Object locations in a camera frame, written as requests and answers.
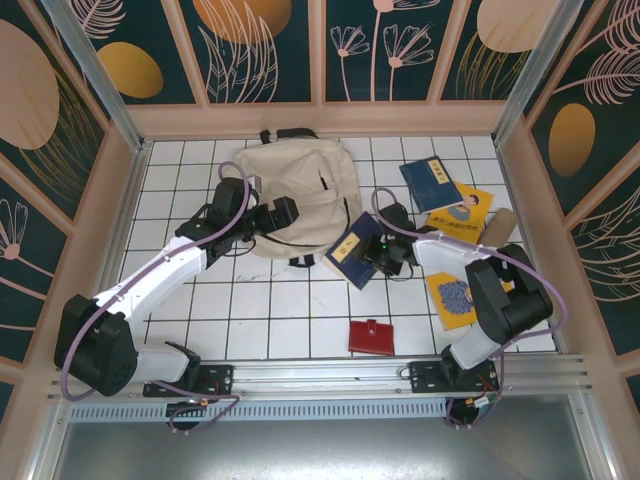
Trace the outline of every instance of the robotic arm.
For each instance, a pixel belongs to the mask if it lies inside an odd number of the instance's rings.
[[[200,357],[172,342],[163,345],[136,345],[144,319],[172,291],[209,268],[228,253],[236,241],[250,241],[255,235],[272,233],[291,225],[298,217],[295,202],[283,197],[267,205],[254,206],[225,235],[199,247],[187,248],[169,258],[167,255],[184,245],[206,238],[227,225],[242,205],[243,182],[225,178],[216,189],[213,202],[204,205],[189,221],[181,225],[167,246],[147,265],[113,288],[93,299],[76,295],[67,302],[62,314],[54,362],[62,368],[71,343],[80,328],[100,306],[114,297],[132,278],[165,258],[154,271],[118,298],[82,339],[73,357],[70,373],[105,396],[119,392],[129,382],[162,380],[182,390],[193,391],[200,375]],[[257,192],[252,188],[254,198]],[[415,230],[406,209],[395,203],[380,211],[388,222],[405,230]],[[423,227],[418,232],[433,230]],[[420,239],[397,234],[389,229],[373,237],[357,253],[387,275],[397,275],[403,262],[447,272],[467,280],[478,316],[472,328],[460,340],[442,352],[440,370],[449,385],[474,375],[476,367],[489,362],[488,357],[502,345],[548,318],[553,309],[543,286],[530,275],[493,257],[456,247],[441,239]],[[499,250],[504,255],[530,266],[522,248],[508,245]],[[513,282],[509,292],[501,281]]]
[[[399,203],[380,210],[380,215],[402,230],[435,231],[431,227],[416,230]],[[416,240],[383,226],[383,235],[371,238],[360,257],[386,275],[398,275],[403,262],[408,262],[449,273],[469,285],[478,321],[441,352],[440,370],[455,388],[466,379],[475,378],[476,367],[486,366],[488,358],[500,347],[549,318],[553,304],[543,285],[531,275],[478,250],[445,242],[443,236]],[[498,252],[531,267],[527,254],[518,245],[507,245]],[[514,286],[505,292],[502,282],[513,282]]]
[[[282,197],[268,205],[253,206],[222,237],[200,246],[187,248],[169,258],[168,253],[194,241],[206,238],[229,223],[240,207],[244,185],[242,180],[224,178],[216,188],[211,204],[203,207],[175,232],[167,246],[138,271],[93,299],[76,295],[67,302],[62,313],[54,363],[62,368],[71,343],[82,325],[99,307],[114,297],[123,285],[148,270],[159,258],[166,261],[143,276],[112,305],[83,337],[73,357],[70,373],[105,396],[119,392],[129,382],[162,380],[191,391],[199,376],[200,357],[172,342],[162,345],[136,345],[144,319],[171,292],[185,281],[200,274],[220,257],[231,251],[237,241],[250,241],[255,235],[268,234],[288,227],[298,218],[295,202]],[[253,188],[251,194],[258,201]]]

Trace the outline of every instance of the yellow book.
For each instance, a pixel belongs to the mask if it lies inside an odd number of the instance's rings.
[[[463,183],[455,182],[455,184],[464,199],[464,204],[431,212],[427,225],[453,238],[477,243],[484,228],[493,195]]]
[[[513,288],[509,283],[502,286],[506,292]],[[445,330],[471,325],[478,320],[469,285],[462,280],[448,273],[438,273],[427,277],[427,287]]]

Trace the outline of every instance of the backpack strap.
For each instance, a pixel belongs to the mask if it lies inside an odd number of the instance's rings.
[[[315,264],[313,255],[305,255],[304,257],[296,257],[289,260],[289,266],[296,268],[311,268]]]
[[[318,138],[316,132],[310,128],[288,128],[276,131],[278,138],[313,137]]]
[[[284,130],[276,130],[278,138],[296,138],[296,137],[312,137],[318,138],[316,132],[310,128],[286,128]],[[263,130],[260,132],[260,140],[263,145],[271,143],[271,132],[269,130]]]
[[[262,141],[263,145],[266,145],[267,143],[271,143],[271,132],[269,130],[263,130],[260,132],[260,140]]]

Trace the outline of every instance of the cartoon figure illustration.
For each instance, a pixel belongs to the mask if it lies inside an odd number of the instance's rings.
[[[455,205],[453,207],[449,207],[447,210],[453,218],[456,220],[460,220],[461,222],[466,222],[471,218],[471,208],[480,203],[480,199],[477,195],[463,195],[462,199],[464,200],[463,205]]]

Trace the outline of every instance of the dark teal wallpaper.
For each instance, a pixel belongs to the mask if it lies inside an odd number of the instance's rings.
[[[568,214],[640,140],[640,10],[609,2],[531,132]]]
[[[441,100],[506,100],[554,0],[471,0]]]
[[[524,107],[525,116],[529,115],[529,112],[531,111],[533,106],[536,104],[536,101],[538,100],[538,97],[542,93],[542,90],[547,85],[547,78],[549,77],[549,75],[551,75],[551,72],[553,72],[558,66],[558,63],[562,59],[562,56],[567,51],[567,47],[573,40],[573,37],[575,36],[576,32],[580,28],[580,25],[582,25],[582,22],[584,21],[584,17],[587,15],[587,13],[589,13],[589,10],[591,9],[592,6],[593,6],[593,0],[584,0],[584,3],[582,4],[582,7],[580,7],[580,11],[578,12],[578,16],[573,22],[573,26],[571,27],[571,30],[569,30],[569,32],[567,33],[567,36],[564,38],[562,45],[560,45],[560,48],[556,53],[556,56],[554,57],[553,61],[549,64],[549,67],[545,71],[544,76],[540,79],[540,83],[538,84],[535,91],[531,95],[529,102],[527,102],[527,105]]]
[[[24,360],[66,239],[0,179],[0,357]]]
[[[195,103],[160,0],[69,4],[126,104]]]
[[[64,40],[62,40],[62,38],[60,37],[60,34],[56,30],[56,28],[53,26],[53,23],[51,22],[51,17],[49,17],[49,14],[47,13],[47,10],[44,8],[44,6],[42,5],[42,2],[40,0],[36,0],[36,5],[40,9],[40,13],[42,14],[42,17],[49,24],[49,28],[51,28],[51,30],[54,32],[54,34],[58,38],[58,43],[60,43],[62,45],[62,48],[64,48],[64,51],[66,52],[67,57],[69,57],[69,59],[71,60],[71,63],[73,63],[73,66],[76,67],[76,70],[78,71],[78,73],[80,75],[82,75],[82,79],[84,80],[85,85],[87,85],[87,87],[89,87],[89,90],[91,91],[91,94],[93,95],[93,98],[95,98],[96,101],[98,102],[98,104],[100,105],[100,109],[105,114],[107,119],[111,120],[111,115],[109,114],[109,112],[107,111],[106,107],[102,103],[102,100],[100,100],[100,97],[98,96],[98,94],[96,93],[95,89],[93,88],[93,86],[91,85],[91,83],[89,82],[87,77],[85,76],[84,72],[82,71],[82,67],[76,61],[76,58],[71,53],[71,50],[69,50],[69,48],[67,47],[66,42],[64,42]]]
[[[638,409],[638,414],[640,414],[640,374],[627,377],[627,386]]]
[[[616,354],[640,349],[640,169],[571,233]]]
[[[307,0],[180,0],[211,103],[310,102]]]
[[[15,3],[0,4],[0,155],[74,218],[104,131]]]
[[[327,0],[326,101],[426,100],[451,3]]]
[[[13,388],[13,385],[10,383],[0,382],[0,425],[2,425],[4,413],[7,411],[7,407],[9,406],[9,400],[11,400]]]

